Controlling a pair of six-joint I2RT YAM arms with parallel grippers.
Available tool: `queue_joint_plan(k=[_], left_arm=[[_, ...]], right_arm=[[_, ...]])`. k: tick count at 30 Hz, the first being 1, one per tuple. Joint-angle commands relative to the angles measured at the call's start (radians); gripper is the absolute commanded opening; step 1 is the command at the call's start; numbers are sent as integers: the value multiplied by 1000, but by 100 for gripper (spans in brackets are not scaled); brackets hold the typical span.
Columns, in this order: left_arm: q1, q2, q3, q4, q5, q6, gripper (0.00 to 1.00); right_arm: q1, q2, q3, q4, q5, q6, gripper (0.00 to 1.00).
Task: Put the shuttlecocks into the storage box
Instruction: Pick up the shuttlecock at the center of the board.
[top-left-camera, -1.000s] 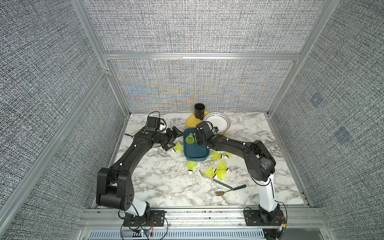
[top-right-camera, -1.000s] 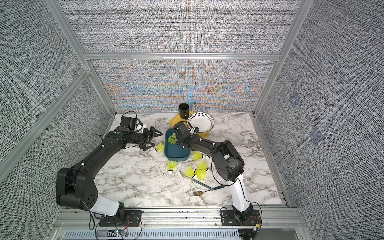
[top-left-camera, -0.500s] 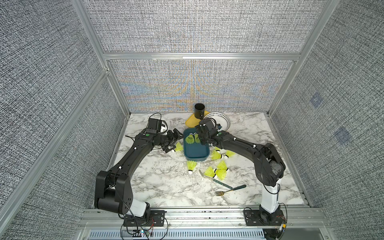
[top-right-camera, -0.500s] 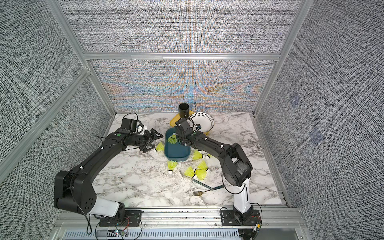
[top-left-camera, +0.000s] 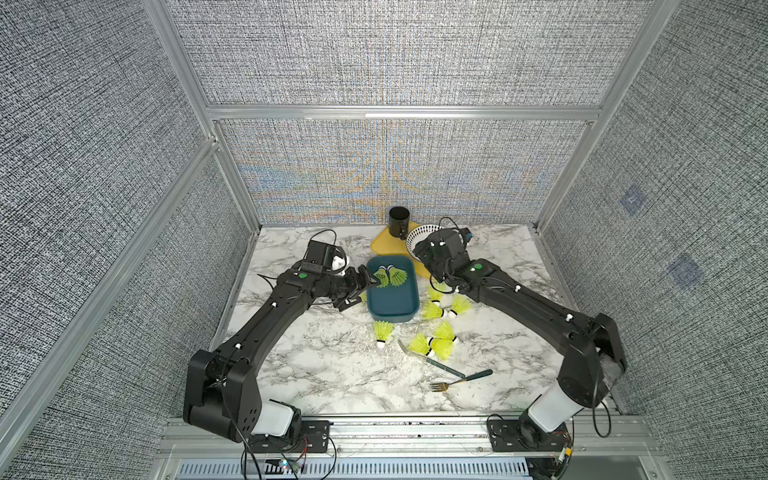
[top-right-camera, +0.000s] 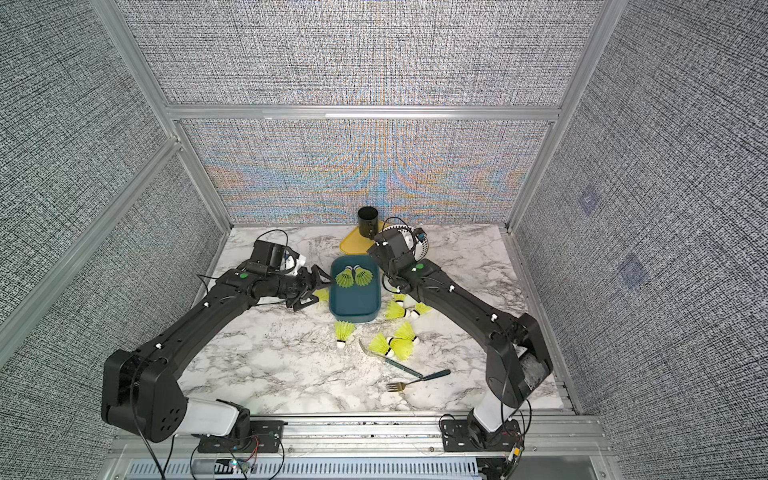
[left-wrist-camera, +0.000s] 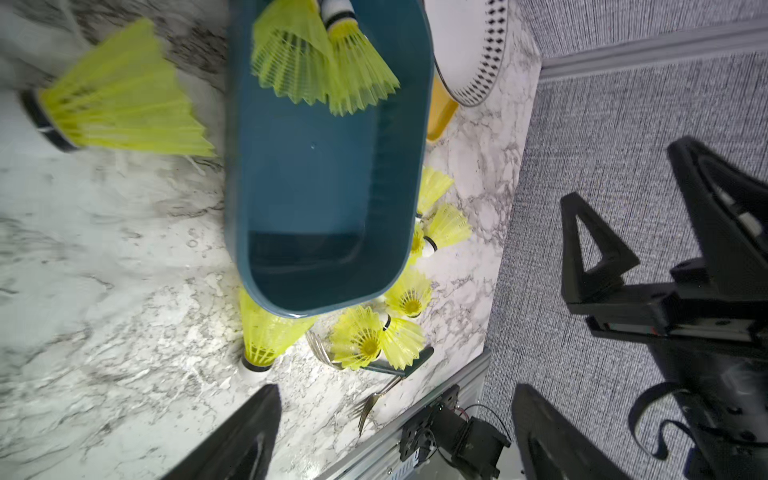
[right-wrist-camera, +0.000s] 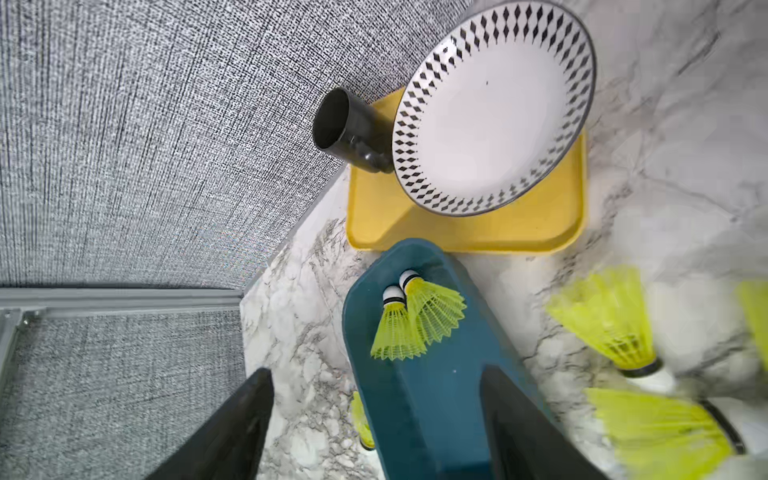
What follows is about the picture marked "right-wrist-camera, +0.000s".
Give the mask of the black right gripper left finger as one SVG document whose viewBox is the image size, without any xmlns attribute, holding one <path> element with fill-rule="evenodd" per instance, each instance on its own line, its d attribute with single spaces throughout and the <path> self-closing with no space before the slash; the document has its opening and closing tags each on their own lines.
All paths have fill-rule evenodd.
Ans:
<svg viewBox="0 0 768 480">
<path fill-rule="evenodd" d="M 254 479 L 274 406 L 271 370 L 259 368 L 150 479 Z"/>
</svg>

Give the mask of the yellow shuttlecock four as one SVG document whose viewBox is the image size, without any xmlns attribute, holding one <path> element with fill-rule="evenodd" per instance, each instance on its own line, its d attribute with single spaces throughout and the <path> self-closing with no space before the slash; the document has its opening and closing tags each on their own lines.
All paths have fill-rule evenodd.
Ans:
<svg viewBox="0 0 768 480">
<path fill-rule="evenodd" d="M 362 399 L 358 391 L 354 391 L 349 405 L 349 415 L 362 447 L 367 451 L 376 449 Z"/>
</svg>

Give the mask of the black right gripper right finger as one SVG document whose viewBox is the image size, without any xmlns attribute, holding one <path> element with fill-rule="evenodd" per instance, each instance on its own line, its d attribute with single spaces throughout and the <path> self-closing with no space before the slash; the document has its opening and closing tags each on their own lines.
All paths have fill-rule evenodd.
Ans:
<svg viewBox="0 0 768 480">
<path fill-rule="evenodd" d="M 593 465 L 497 366 L 480 380 L 495 479 L 604 479 Z"/>
</svg>

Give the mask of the teal plastic storage box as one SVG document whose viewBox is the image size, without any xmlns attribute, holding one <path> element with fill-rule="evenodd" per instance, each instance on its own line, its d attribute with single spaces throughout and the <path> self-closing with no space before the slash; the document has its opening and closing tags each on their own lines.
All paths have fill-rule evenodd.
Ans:
<svg viewBox="0 0 768 480">
<path fill-rule="evenodd" d="M 376 360 L 370 350 L 383 292 L 406 270 L 458 291 L 465 317 L 450 337 L 418 358 Z M 388 479 L 491 478 L 480 400 L 487 365 L 500 367 L 548 420 L 556 419 L 466 268 L 427 240 L 396 243 L 359 277 L 344 302 L 342 331 Z"/>
</svg>

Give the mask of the yellow shuttlecock one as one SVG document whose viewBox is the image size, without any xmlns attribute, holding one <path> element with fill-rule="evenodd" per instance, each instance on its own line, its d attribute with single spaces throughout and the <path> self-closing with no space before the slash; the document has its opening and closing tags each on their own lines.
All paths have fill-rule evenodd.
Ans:
<svg viewBox="0 0 768 480">
<path fill-rule="evenodd" d="M 414 270 L 405 270 L 399 285 L 406 296 L 409 319 L 427 344 L 450 337 L 465 318 L 463 296 L 450 288 L 425 280 Z"/>
</svg>

